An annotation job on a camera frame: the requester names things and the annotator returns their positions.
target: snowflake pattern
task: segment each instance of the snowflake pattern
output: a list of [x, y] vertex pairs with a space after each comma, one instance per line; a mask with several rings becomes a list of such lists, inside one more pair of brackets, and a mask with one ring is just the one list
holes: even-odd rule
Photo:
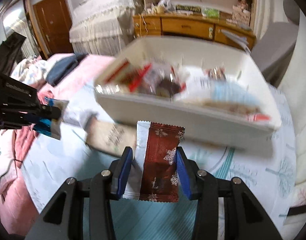
[[172, 177], [171, 177], [171, 184], [177, 186], [178, 184], [178, 176], [177, 176], [177, 172], [175, 172]]
[[157, 195], [156, 194], [149, 194], [149, 201], [157, 202]]
[[184, 136], [184, 132], [179, 131], [178, 134], [175, 137], [181, 140], [183, 138], [183, 136]]
[[167, 160], [168, 163], [172, 165], [174, 163], [175, 154], [176, 154], [176, 147], [172, 150], [167, 150], [164, 160]]
[[155, 133], [159, 137], [164, 137], [164, 136], [168, 135], [167, 133], [163, 132], [163, 129], [157, 129], [157, 130], [155, 130]]

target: red candy wrapper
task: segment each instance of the red candy wrapper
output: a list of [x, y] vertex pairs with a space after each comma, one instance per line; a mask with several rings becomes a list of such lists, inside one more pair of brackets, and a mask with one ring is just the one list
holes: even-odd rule
[[183, 135], [182, 127], [138, 122], [135, 160], [124, 198], [178, 201], [176, 148]]

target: red packaging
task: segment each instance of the red packaging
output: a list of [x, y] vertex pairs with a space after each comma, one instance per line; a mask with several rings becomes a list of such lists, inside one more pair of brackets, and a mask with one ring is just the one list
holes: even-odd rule
[[139, 200], [178, 201], [176, 148], [184, 130], [182, 127], [151, 123]]

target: curtain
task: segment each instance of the curtain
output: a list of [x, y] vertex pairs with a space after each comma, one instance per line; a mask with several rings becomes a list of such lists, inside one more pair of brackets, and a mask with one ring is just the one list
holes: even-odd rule
[[19, 19], [15, 24], [11, 26], [11, 29], [26, 37], [21, 47], [21, 51], [24, 57], [29, 58], [30, 56], [34, 56], [35, 52], [33, 48], [35, 47], [35, 44], [27, 22]]

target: white plastic storage box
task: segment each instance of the white plastic storage box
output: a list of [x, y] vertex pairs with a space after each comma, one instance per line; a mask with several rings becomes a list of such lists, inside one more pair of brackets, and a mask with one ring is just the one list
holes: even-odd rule
[[126, 58], [134, 66], [143, 66], [150, 58], [163, 59], [174, 66], [205, 69], [224, 64], [226, 75], [236, 77], [242, 87], [256, 96], [263, 114], [271, 120], [263, 125], [215, 108], [172, 103], [144, 94], [103, 95], [95, 91], [97, 102], [117, 122], [135, 125], [141, 120], [182, 126], [185, 138], [247, 149], [254, 146], [254, 140], [259, 142], [280, 128], [280, 114], [268, 85], [252, 58], [242, 50], [182, 37], [136, 39], [95, 80], [95, 87], [102, 85]]

